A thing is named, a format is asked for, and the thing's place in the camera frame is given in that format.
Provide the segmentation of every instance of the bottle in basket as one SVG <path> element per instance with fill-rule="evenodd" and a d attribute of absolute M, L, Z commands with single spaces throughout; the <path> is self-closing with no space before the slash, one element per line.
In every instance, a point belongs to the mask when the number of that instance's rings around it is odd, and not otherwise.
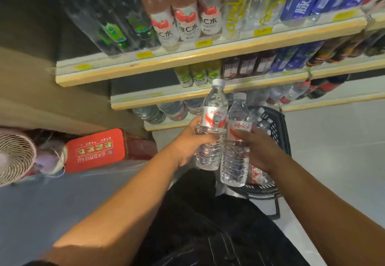
<path fill-rule="evenodd" d="M 234 104 L 229 110 L 221 162 L 221 181 L 226 185 L 242 187 L 246 184 L 250 150 L 243 145 L 234 130 L 250 132 L 252 125 L 253 117 L 246 105 L 246 94 L 234 94 Z"/>
<path fill-rule="evenodd" d="M 206 143 L 199 147 L 196 153 L 196 165 L 198 168 L 215 171 L 219 169 L 223 150 L 223 134 L 226 127 L 227 110 L 229 103 L 223 92 L 225 81 L 213 80 L 213 89 L 203 102 L 202 123 L 198 133 L 215 133 L 220 139 L 215 143 Z"/>

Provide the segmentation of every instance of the person's left hand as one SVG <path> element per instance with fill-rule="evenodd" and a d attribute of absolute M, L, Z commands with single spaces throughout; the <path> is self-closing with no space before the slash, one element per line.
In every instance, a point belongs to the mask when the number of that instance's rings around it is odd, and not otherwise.
<path fill-rule="evenodd" d="M 189 126 L 169 144 L 169 148 L 173 150 L 180 167 L 190 161 L 191 157 L 202 144 L 213 143 L 219 140 L 219 136 L 215 134 L 195 134 L 195 127 L 197 127 L 201 120 L 202 116 L 192 119 Z"/>

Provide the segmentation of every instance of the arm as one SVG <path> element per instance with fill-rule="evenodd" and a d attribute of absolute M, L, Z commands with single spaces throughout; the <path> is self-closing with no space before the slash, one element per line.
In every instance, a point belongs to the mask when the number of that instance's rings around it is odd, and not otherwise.
<path fill-rule="evenodd" d="M 150 227 L 174 172 L 214 135 L 195 135 L 200 117 L 106 203 L 62 236 L 45 261 L 59 266 L 126 266 Z"/>
<path fill-rule="evenodd" d="M 385 229 L 317 181 L 262 129 L 237 134 L 250 147 L 250 162 L 271 175 L 326 264 L 385 263 Z"/>

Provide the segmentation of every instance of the floor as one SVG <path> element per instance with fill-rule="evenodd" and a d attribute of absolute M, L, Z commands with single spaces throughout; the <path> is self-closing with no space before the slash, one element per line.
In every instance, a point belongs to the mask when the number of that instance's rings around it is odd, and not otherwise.
<path fill-rule="evenodd" d="M 385 100 L 286 113 L 293 158 L 342 199 L 385 227 Z M 181 128 L 154 133 L 159 148 Z M 256 203 L 274 214 L 272 201 Z M 311 266 L 325 262 L 283 198 L 276 224 Z"/>

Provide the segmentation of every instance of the electric fan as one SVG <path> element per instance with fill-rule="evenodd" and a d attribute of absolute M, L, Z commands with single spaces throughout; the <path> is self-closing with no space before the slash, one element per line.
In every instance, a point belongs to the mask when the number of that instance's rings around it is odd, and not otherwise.
<path fill-rule="evenodd" d="M 0 129 L 0 186 L 21 179 L 33 166 L 36 147 L 25 134 Z"/>

